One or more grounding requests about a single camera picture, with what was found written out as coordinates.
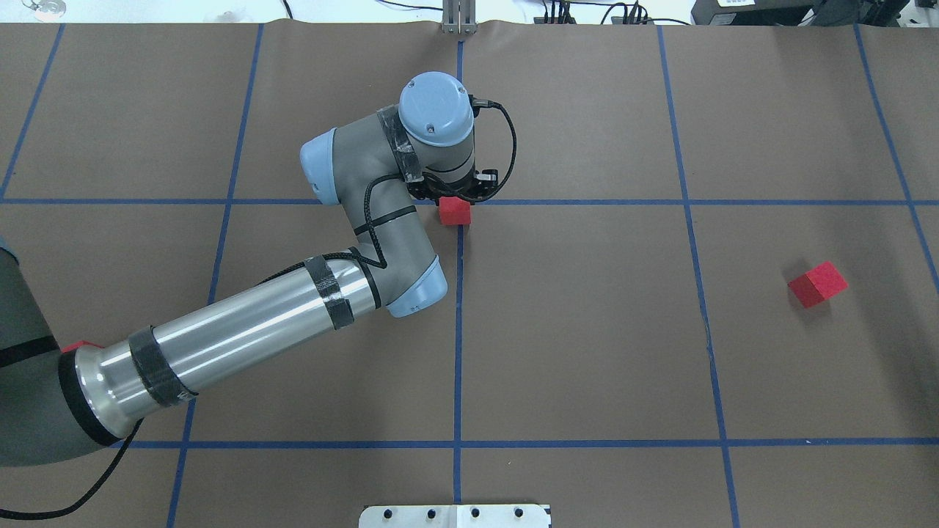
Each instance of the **red foam block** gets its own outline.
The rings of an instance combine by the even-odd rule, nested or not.
[[[789,283],[789,288],[806,308],[831,299],[847,287],[847,281],[831,262],[825,262]]]
[[[470,202],[456,196],[443,196],[438,207],[440,223],[444,225],[469,225],[472,221]]]

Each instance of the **silver arm segment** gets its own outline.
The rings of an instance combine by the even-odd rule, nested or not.
[[[420,89],[408,91],[415,86]],[[396,109],[420,167],[448,182],[471,174],[472,111],[453,77],[419,75]],[[378,117],[311,141],[301,163],[320,200],[341,204],[358,228],[359,254],[378,259],[368,229],[362,230],[368,227],[366,189],[401,172]],[[326,254],[152,332],[67,354],[52,339],[17,261],[0,241],[0,466],[90,453],[129,435],[144,416],[380,306],[403,317],[435,303],[446,293],[446,281],[412,204],[401,178],[374,184],[367,207],[385,267],[352,254]]]

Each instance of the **white metal bracket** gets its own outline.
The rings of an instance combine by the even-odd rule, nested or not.
[[[476,33],[476,0],[443,0],[442,29],[453,35]]]
[[[369,506],[359,528],[551,528],[549,505]]]

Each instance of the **black cable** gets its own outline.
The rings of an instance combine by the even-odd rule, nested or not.
[[[288,274],[288,273],[290,273],[290,272],[299,270],[299,269],[302,268],[302,267],[303,267],[303,263],[302,263],[302,262],[298,262],[298,263],[294,264],[293,266],[290,266],[289,268],[284,268],[284,269],[280,270],[279,272],[276,272],[274,275],[271,275],[270,277],[268,277],[268,278],[264,279],[263,281],[257,283],[255,286],[260,286],[260,285],[262,285],[262,284],[264,284],[264,283],[266,283],[266,282],[269,282],[269,281],[272,281],[272,280],[276,279],[277,277],[280,277],[280,276],[286,275],[286,274]]]
[[[137,423],[133,426],[133,431],[131,431],[130,436],[124,439],[124,443],[121,444],[120,449],[117,450],[114,460],[111,460],[111,465],[108,466],[108,469],[104,470],[104,473],[99,477],[98,481],[95,482],[94,486],[89,489],[85,495],[82,495],[82,498],[78,501],[75,501],[75,504],[62,508],[55,511],[38,511],[38,512],[25,512],[25,511],[13,511],[8,509],[0,509],[0,519],[13,519],[13,520],[47,520],[47,519],[56,519],[59,517],[65,517],[69,513],[74,512],[78,508],[85,505],[95,493],[104,485],[104,481],[111,476],[111,473],[117,468],[117,464],[124,454],[127,453],[127,448],[131,446],[131,441],[133,437],[137,435],[137,431],[140,429],[140,424],[144,422],[144,419],[141,418],[137,420]]]
[[[609,8],[607,8],[607,12],[603,13],[603,19],[600,20],[600,25],[603,25],[603,23],[607,21],[610,12],[615,8],[623,8],[623,20],[625,21],[626,11],[629,9],[629,6],[624,2],[617,2],[616,4],[610,4]]]
[[[571,1],[571,4],[575,4],[575,5],[578,5],[578,6],[602,6],[602,7],[615,6],[615,5],[616,5],[616,4],[604,4],[604,3],[601,3],[601,2],[576,2],[576,1],[574,1],[574,0]]]
[[[323,255],[323,258],[327,260],[352,260],[354,262],[358,262],[359,265],[362,266],[363,268],[366,265],[375,266],[376,268],[379,268],[381,270],[388,268],[388,260],[385,260],[385,255],[381,251],[381,243],[378,241],[378,234],[375,232],[375,226],[372,225],[372,189],[374,189],[375,186],[381,183],[382,181],[388,181],[390,179],[401,179],[401,178],[402,177],[400,174],[388,174],[380,178],[373,179],[371,182],[369,182],[367,186],[365,186],[365,199],[362,203],[362,209],[365,212],[365,226],[368,227],[368,236],[372,239],[372,245],[375,246],[375,255],[378,257],[378,260],[372,260],[371,258],[368,258],[367,256],[362,256],[361,254],[353,255],[351,253],[327,253],[326,255]],[[257,283],[257,285],[260,286],[268,281],[276,279],[277,277],[286,275],[295,270],[299,270],[303,266],[305,266],[304,262],[298,262],[294,264],[293,266],[284,268],[280,270],[279,272],[276,272],[274,275],[271,275],[270,277]]]
[[[641,11],[639,11],[639,8],[642,8],[642,6],[639,5],[639,2],[633,4],[633,8],[629,9],[629,15],[625,17],[626,20],[623,23],[637,23],[639,21],[639,15],[642,14]]]
[[[642,19],[638,23],[645,24],[647,22],[677,22],[677,23],[681,23],[684,25],[691,25],[690,23],[687,23],[684,20],[678,20],[678,19]]]
[[[495,101],[485,101],[481,99],[474,100],[474,101],[479,102],[479,105],[476,106],[476,108],[495,108],[499,110],[500,112],[502,112],[502,116],[505,117],[505,123],[509,125],[509,132],[512,133],[512,159],[509,161],[509,168],[505,171],[505,178],[502,179],[499,185],[497,185],[496,188],[493,189],[491,193],[485,196],[476,197],[476,196],[467,196],[466,194],[463,194],[462,192],[451,187],[449,183],[443,181],[442,179],[438,178],[437,176],[429,172],[423,173],[423,176],[427,179],[432,180],[434,183],[436,183],[440,187],[440,189],[444,191],[443,195],[456,196],[464,201],[470,202],[471,204],[478,204],[480,202],[485,202],[489,198],[495,196],[502,189],[502,187],[504,187],[505,184],[509,181],[509,177],[512,176],[512,171],[513,169],[515,169],[515,166],[516,166],[516,155],[518,153],[518,136],[516,134],[516,126],[512,122],[512,118],[509,117],[509,113],[507,110],[505,110],[504,106],[502,106],[501,104]]]
[[[409,6],[408,4],[398,4],[397,2],[389,2],[388,0],[375,0],[380,4],[388,4],[389,6],[398,6],[400,8],[408,9],[430,9],[432,11],[443,11],[443,8],[434,8],[431,6]]]
[[[366,256],[352,255],[351,253],[327,253],[323,256],[323,258],[326,258],[327,260],[354,260],[360,265],[368,264],[369,266],[375,266],[380,270],[388,268],[388,261],[385,260],[385,255],[381,252],[381,244],[378,242],[378,234],[375,232],[375,226],[372,225],[372,189],[382,181],[402,178],[403,177],[400,174],[387,174],[380,178],[373,179],[367,186],[365,186],[365,201],[362,208],[365,212],[365,225],[368,227],[368,236],[372,239],[372,245],[375,246],[375,255],[378,257],[378,260],[375,261]]]

